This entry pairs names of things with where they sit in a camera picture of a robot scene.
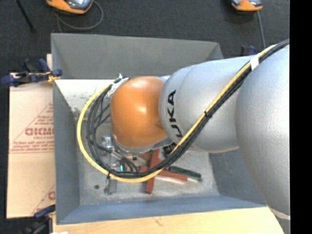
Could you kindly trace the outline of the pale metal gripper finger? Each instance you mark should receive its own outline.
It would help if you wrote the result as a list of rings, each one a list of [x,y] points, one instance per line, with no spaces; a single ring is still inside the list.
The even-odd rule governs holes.
[[[111,169],[118,168],[118,160],[115,156],[109,155],[108,166]],[[111,178],[110,176],[107,176],[106,182],[105,182],[104,194],[112,195],[116,192],[117,192],[117,180]]]
[[[112,144],[112,140],[110,136],[102,136],[101,137],[101,153],[102,155],[111,154],[114,150],[114,145]]]

